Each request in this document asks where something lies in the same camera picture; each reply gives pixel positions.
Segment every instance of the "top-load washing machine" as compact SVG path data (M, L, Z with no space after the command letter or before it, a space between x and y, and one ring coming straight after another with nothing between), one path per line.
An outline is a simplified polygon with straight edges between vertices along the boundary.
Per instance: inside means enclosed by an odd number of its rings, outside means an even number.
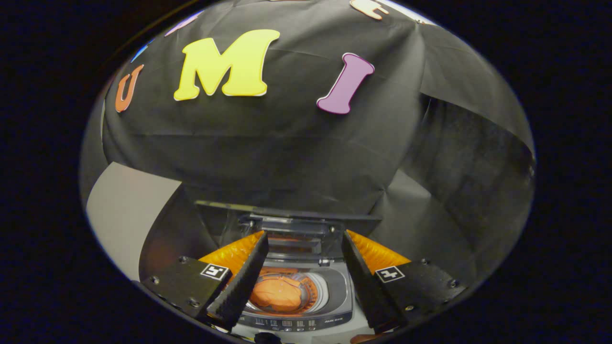
M379 219L207 201L197 204L219 246L260 230L268 235L264 266L233 331L320 331L353 319L358 305L341 250L342 232L368 234Z

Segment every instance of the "washing machine label text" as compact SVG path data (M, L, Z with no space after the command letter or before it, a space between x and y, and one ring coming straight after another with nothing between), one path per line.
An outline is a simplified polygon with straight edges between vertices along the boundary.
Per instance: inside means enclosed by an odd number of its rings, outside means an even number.
M340 321L340 320L342 320L342 319L344 319L344 318L330 319L330 320L325 320L325 321L323 321L323 322L324 322L324 323L333 323L334 321Z

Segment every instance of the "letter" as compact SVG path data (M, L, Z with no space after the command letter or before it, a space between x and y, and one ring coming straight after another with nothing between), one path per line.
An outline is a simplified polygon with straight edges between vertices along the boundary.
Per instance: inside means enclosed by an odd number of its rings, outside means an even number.
M364 78L374 73L374 66L353 53L342 55L345 62L342 72L329 93L316 101L316 106L331 113L345 114L351 111L349 102Z
M372 0L351 0L351 6L361 13L378 20L381 20L382 17L380 14L375 13L374 10L380 10L382 13L389 14L378 2Z
M165 35L163 35L164 37L168 37L168 35L170 35L172 32L178 30L178 29L182 29L185 26L187 26L187 24L191 23L192 21L196 20L198 18L198 15L200 15L202 12L204 12L205 10L201 10L198 13L190 16L189 18L183 20L182 22L178 23L175 27L172 28L172 30L168 31L168 33L166 33Z
M117 97L115 97L115 110L117 112L123 112L127 107L130 106L130 102L132 101L132 97L134 96L134 86L136 85L136 79L138 78L138 74L143 69L144 64L139 65L132 72L132 80L130 81L130 87L127 89L127 97L123 99L123 91L125 89L125 83L130 75L126 75L119 82L119 87L117 88Z
M132 58L132 60L130 61L130 63L134 62L134 60L140 56L140 54L143 53L143 51L147 50L147 48L149 48L149 44L151 44L151 42L153 42L155 39L152 39L149 41L149 43L147 43L144 47L140 48L137 52L136 55L134 55L134 57Z
M225 95L264 95L267 85L261 80L264 58L270 43L280 33L275 30L252 30L238 37L223 54L212 38L197 40L184 49L185 63L181 71L175 100L194 99L200 88L194 85L198 74L207 95L213 95L228 71L229 80L221 91Z

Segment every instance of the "black fabric backdrop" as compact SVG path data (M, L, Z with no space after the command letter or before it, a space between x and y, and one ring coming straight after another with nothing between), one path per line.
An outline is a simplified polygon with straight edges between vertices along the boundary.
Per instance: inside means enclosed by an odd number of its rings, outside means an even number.
M528 123L507 83L469 45L389 12L376 21L344 0L233 0L168 37L162 28L108 89L106 158L180 180L193 200L381 215L371 238L480 284L529 212L536 162ZM265 96L217 90L173 99L183 47L212 37L223 52L254 29L280 32L264 61ZM376 71L339 116L315 102L346 52ZM130 107L118 113L119 80L140 64ZM86 175L91 168L97 163L82 166Z
M10 245L3 266L7 338L210 340L160 312L114 268L78 201L78 143L111 75L95 72L102 56L179 4L40 1L27 10L7 4L13 11L6 37L15 41L5 68L14 82L3 118L4 204L13 209L6 228L16 229L3 233ZM598 63L605 60L599 23L609 10L569 2L411 5L464 38L509 80L534 131L539 177L526 230L500 269L467 302L397 342L605 342L610 126Z

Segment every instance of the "black background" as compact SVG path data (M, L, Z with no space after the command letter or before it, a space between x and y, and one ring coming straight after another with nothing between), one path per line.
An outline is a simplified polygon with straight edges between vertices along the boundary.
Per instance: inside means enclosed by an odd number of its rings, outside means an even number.
M15 343L202 343L107 260L83 216L78 157L101 63L184 1L14 2L6 12L3 313ZM531 123L524 234L466 302L394 342L603 342L610 202L609 9L578 2L411 1L485 56Z

